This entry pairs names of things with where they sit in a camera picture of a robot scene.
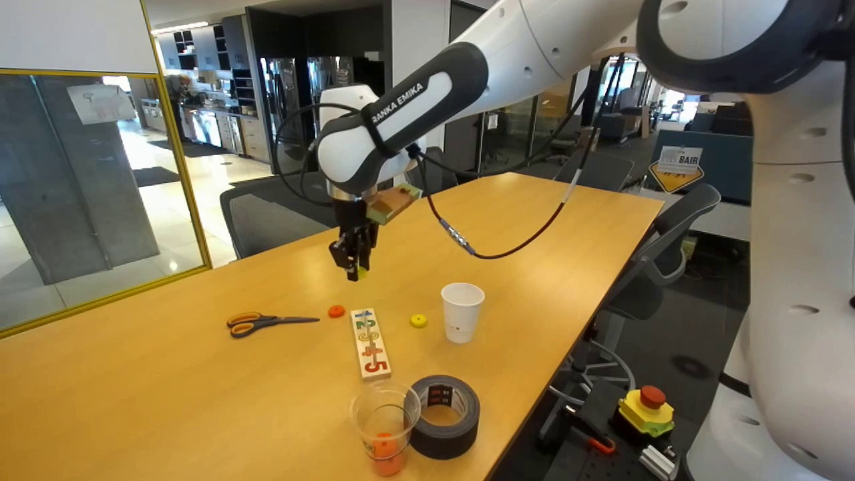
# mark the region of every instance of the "clear plastic cup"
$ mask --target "clear plastic cup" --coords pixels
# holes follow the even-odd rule
[[[482,306],[483,306],[483,289],[475,282],[446,282],[441,289],[443,297],[443,326],[450,342],[465,345],[475,335]]]
[[[412,386],[375,378],[354,401],[354,420],[376,476],[406,466],[408,432],[423,416],[423,401]]]

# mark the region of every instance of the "glass wall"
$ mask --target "glass wall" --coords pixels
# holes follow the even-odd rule
[[[161,84],[0,71],[0,333],[209,263]]]

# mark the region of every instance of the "scissors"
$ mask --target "scissors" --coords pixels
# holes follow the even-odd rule
[[[228,323],[232,338],[244,338],[259,329],[279,326],[279,323],[319,323],[322,317],[314,315],[241,315]]]

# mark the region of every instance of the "yellow table surface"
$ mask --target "yellow table surface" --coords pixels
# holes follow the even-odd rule
[[[482,247],[534,231],[567,183],[518,172],[435,195]],[[348,282],[335,228],[0,342],[0,478],[215,481],[375,478],[350,420],[362,383],[335,301],[375,306],[394,378],[455,373],[482,398],[475,446],[408,457],[402,478],[483,478],[650,228],[657,200],[578,186],[527,250],[482,261],[418,200],[383,227],[372,273]],[[470,345],[443,338],[439,290],[483,285]],[[323,315],[229,338],[241,313]],[[408,315],[427,315],[412,329]]]

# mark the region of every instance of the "roll of tape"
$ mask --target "roll of tape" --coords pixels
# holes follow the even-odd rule
[[[434,460],[465,453],[479,434],[482,401],[457,377],[425,377],[412,386],[423,398],[423,420],[412,430],[412,446]]]

